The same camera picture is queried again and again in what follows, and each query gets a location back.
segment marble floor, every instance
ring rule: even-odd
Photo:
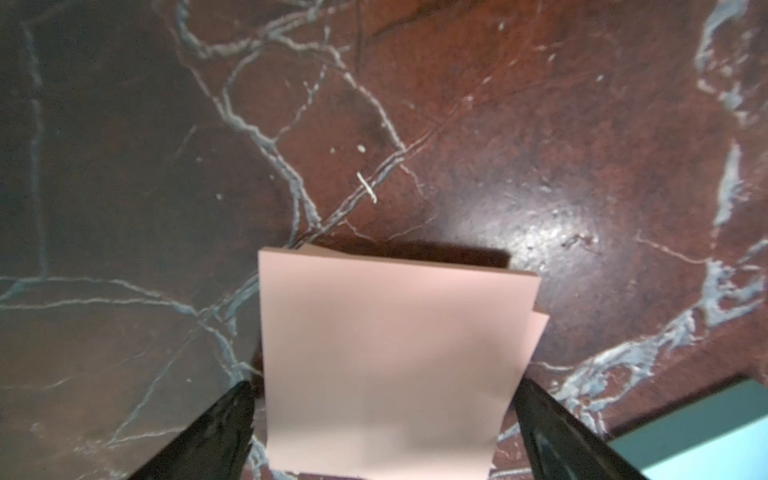
[[[768,2],[0,8],[6,478],[123,478],[258,378],[263,246],[538,272],[528,374],[607,438],[768,382]],[[244,478],[294,478],[258,406]]]

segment pink paper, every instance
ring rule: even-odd
[[[259,255],[270,467],[487,478],[539,278],[321,250]]]

